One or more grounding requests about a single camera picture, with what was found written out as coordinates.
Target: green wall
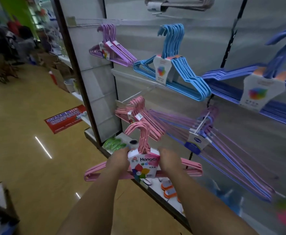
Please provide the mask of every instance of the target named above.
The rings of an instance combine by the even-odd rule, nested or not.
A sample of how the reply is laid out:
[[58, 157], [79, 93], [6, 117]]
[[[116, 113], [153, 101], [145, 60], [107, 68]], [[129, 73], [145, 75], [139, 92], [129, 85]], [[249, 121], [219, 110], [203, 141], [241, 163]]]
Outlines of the green wall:
[[15, 15], [20, 24], [28, 26], [33, 35], [36, 36], [35, 25], [26, 0], [0, 0], [0, 3], [10, 16], [11, 20], [13, 20], [12, 15]]

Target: white bucket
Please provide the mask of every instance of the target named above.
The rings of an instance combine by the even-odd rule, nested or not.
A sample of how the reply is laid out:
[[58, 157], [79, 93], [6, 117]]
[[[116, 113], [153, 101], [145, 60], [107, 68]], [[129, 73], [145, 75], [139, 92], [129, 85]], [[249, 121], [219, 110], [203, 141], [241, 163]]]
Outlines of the white bucket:
[[64, 81], [65, 86], [67, 87], [67, 89], [70, 93], [75, 91], [74, 86], [73, 86], [73, 80], [74, 80], [74, 78], [70, 78], [70, 79], [67, 79]]

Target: shiny tiled floor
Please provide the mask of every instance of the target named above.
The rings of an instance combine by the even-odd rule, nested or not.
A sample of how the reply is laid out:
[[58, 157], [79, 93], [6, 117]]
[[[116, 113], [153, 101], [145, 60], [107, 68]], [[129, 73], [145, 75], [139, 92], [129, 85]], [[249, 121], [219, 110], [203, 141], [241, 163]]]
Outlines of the shiny tiled floor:
[[[20, 217], [18, 234], [55, 234], [78, 196], [90, 186], [86, 169], [106, 158], [80, 122], [53, 134], [44, 119], [81, 102], [55, 86], [42, 67], [22, 66], [19, 79], [0, 83], [0, 181]], [[38, 141], [44, 145], [50, 158]], [[190, 234], [133, 182], [119, 181], [113, 235]]]

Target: person's right arm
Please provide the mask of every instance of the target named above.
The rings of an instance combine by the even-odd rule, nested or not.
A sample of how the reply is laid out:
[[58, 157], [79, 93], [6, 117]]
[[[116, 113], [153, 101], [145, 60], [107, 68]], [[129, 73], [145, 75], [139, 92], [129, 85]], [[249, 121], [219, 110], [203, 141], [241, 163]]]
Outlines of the person's right arm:
[[164, 148], [159, 149], [159, 152], [161, 170], [176, 189], [193, 234], [258, 234], [223, 201], [184, 172], [176, 153]]

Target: person's left arm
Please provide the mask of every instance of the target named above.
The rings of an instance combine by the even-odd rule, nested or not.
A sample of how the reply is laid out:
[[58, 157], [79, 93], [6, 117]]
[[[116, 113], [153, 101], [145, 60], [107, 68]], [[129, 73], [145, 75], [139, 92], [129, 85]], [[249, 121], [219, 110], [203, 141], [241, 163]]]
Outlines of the person's left arm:
[[99, 178], [70, 211], [57, 235], [110, 235], [119, 177], [129, 167], [128, 148], [115, 151]]

